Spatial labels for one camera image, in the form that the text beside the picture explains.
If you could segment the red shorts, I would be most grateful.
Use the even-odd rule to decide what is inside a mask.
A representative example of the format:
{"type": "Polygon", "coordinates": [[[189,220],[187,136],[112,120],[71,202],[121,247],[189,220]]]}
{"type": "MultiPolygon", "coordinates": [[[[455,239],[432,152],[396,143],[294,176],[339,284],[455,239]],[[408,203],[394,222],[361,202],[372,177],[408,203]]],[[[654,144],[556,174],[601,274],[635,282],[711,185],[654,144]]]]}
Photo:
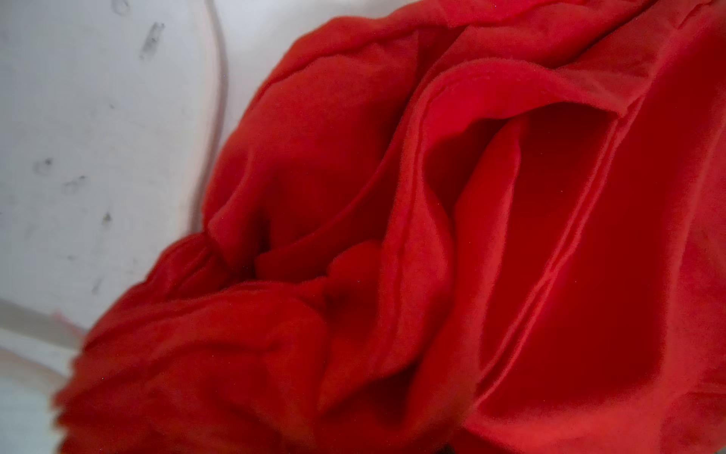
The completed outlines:
{"type": "Polygon", "coordinates": [[[63,453],[714,453],[725,5],[419,1],[299,39],[63,453]]]}

